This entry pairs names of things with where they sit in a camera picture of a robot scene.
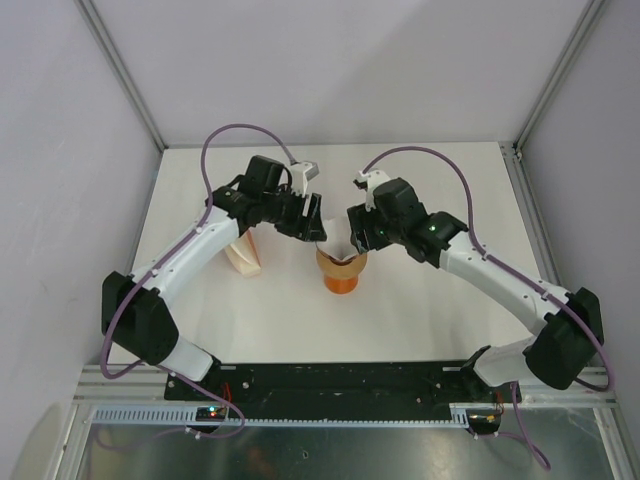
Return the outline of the clear pink glass dripper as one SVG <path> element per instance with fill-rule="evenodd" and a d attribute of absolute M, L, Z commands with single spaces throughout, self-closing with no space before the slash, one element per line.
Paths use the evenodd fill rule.
<path fill-rule="evenodd" d="M 317 242 L 316 249 L 323 257 L 339 266 L 364 261 L 367 258 L 366 253 L 359 253 L 349 241 Z"/>

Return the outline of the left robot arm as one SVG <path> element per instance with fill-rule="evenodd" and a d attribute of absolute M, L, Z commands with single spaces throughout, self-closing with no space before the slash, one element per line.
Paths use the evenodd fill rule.
<path fill-rule="evenodd" d="M 221 387 L 214 370 L 219 362 L 180 334 L 170 307 L 207 262 L 260 223 L 303 242 L 326 240 L 321 197 L 307 190 L 318 173 L 313 162 L 286 166 L 255 155 L 230 183 L 208 188 L 201 218 L 171 246 L 138 270 L 104 280 L 102 356 L 117 344 L 142 363 L 185 376 L 197 398 L 214 397 Z"/>

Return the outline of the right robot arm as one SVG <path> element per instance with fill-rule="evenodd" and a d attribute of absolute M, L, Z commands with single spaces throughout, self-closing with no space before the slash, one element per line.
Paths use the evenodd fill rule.
<path fill-rule="evenodd" d="M 351 244 L 361 253 L 402 246 L 428 263 L 473 285 L 510 312 L 530 337 L 502 347 L 486 346 L 465 363 L 463 393 L 484 401 L 498 386 L 536 378 L 556 390 L 578 381 L 604 342 L 598 297 L 572 293 L 500 262 L 447 212 L 428 212 L 413 187 L 381 171 L 354 181 L 366 200 L 348 209 Z"/>

